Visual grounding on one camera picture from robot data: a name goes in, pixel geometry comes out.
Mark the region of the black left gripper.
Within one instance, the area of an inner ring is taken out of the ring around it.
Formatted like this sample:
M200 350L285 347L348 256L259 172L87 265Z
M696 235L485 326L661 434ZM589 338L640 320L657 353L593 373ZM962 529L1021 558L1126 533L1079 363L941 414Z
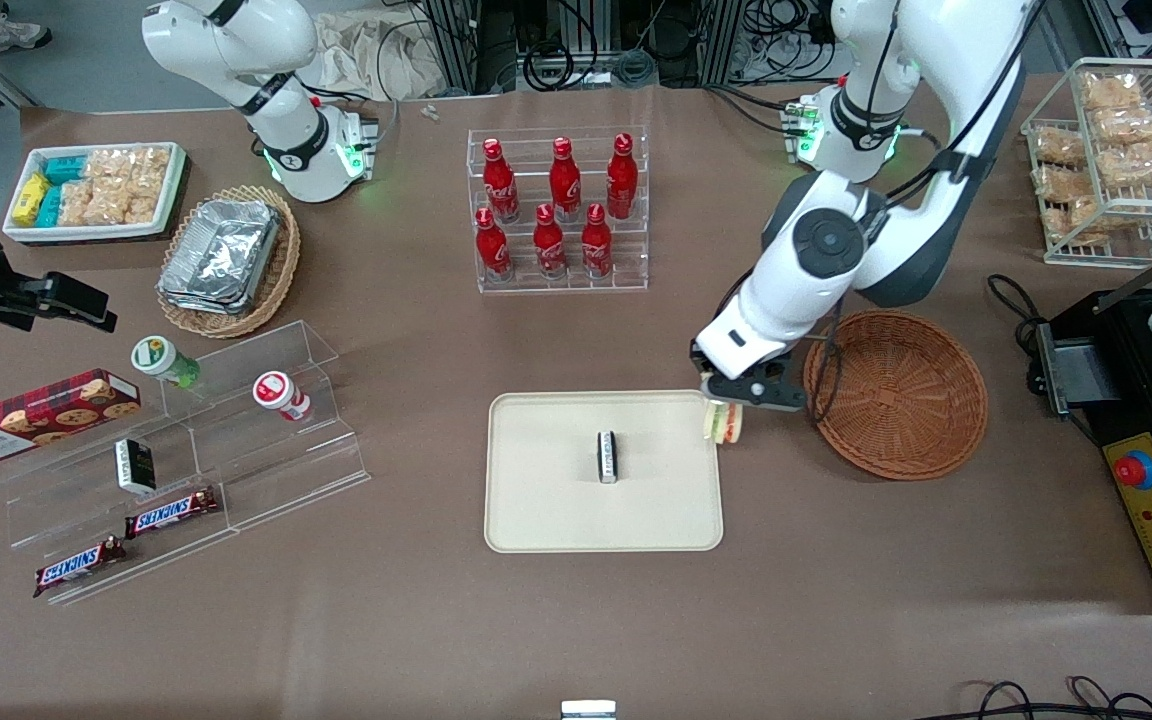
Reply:
M732 415L744 414L746 406L783 414L799 414L806 407L806 391L791 374L791 351L759 361L736 379L719 373L699 344L691 344L691 361L702 376L704 395L717 404L728 402Z

